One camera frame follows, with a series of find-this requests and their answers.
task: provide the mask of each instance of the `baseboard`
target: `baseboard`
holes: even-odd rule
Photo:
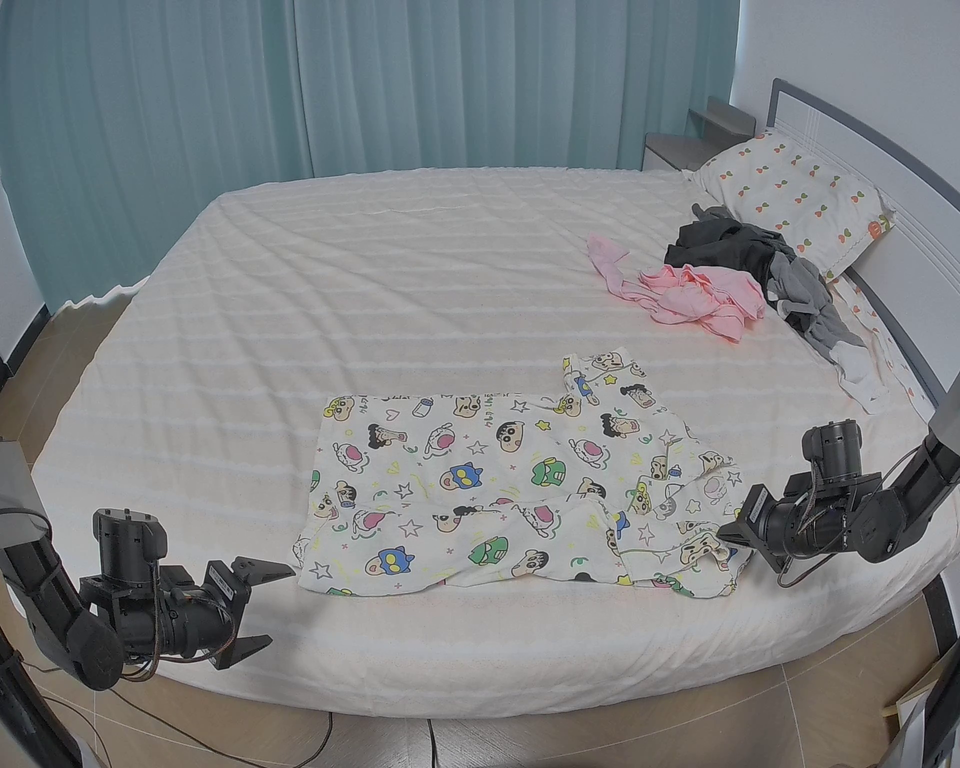
[[[27,329],[23,332],[20,341],[16,343],[16,347],[14,347],[10,353],[10,359],[4,360],[0,358],[0,387],[3,387],[7,379],[13,378],[16,372],[20,370],[20,366],[27,357],[27,352],[30,351],[30,347],[34,345],[43,327],[46,326],[49,321],[50,310],[47,309],[47,305],[44,304],[30,321],[30,325],[28,325]]]
[[[933,635],[937,638],[937,650],[942,656],[957,641],[957,629],[953,622],[947,589],[940,576],[924,587],[924,599],[930,613],[930,622],[933,624]]]

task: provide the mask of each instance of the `pillowcase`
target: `pillowcase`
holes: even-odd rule
[[[778,231],[828,280],[894,224],[868,182],[776,131],[725,150],[692,178],[739,221]]]

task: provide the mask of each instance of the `bed sheet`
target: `bed sheet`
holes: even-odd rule
[[[681,174],[387,172],[226,194],[98,350],[34,467],[74,578],[99,571],[99,507],[157,515],[169,563],[283,561],[302,526],[324,394],[542,392],[556,360],[625,346],[665,404],[779,492],[810,426],[855,418],[886,469],[925,433],[902,387],[867,416],[776,313],[734,345],[608,294],[592,231],[656,269],[713,200]],[[845,320],[852,315],[840,306]],[[610,704],[794,659],[904,604],[958,549],[956,497],[891,561],[835,558],[790,590],[754,558],[727,598],[517,580],[345,599],[258,587],[243,632],[274,644],[210,690],[368,715],[495,717]]]

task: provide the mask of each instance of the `tiled floor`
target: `tiled floor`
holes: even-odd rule
[[[18,375],[0,392],[0,435],[18,439],[32,463],[86,364],[126,300],[61,313],[44,330]],[[50,663],[0,590],[0,624],[27,661]],[[805,659],[693,690],[567,714],[504,720],[438,720],[443,768],[469,766],[867,766],[885,749],[880,709],[936,659],[923,598]],[[62,672],[32,670],[42,692],[80,708],[96,725],[115,768],[238,765],[130,708],[111,693],[86,690]],[[264,765],[292,765],[324,737],[326,714],[207,693],[155,678],[117,686],[125,696],[217,749]],[[54,705],[78,735],[91,728]],[[15,757],[0,730],[0,763]],[[333,735],[313,765],[429,766],[421,720],[336,715]]]

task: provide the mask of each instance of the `nightstand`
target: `nightstand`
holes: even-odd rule
[[[691,109],[688,114],[700,137],[647,133],[642,170],[695,171],[711,157],[753,137],[756,131],[754,117],[712,96],[705,111]]]

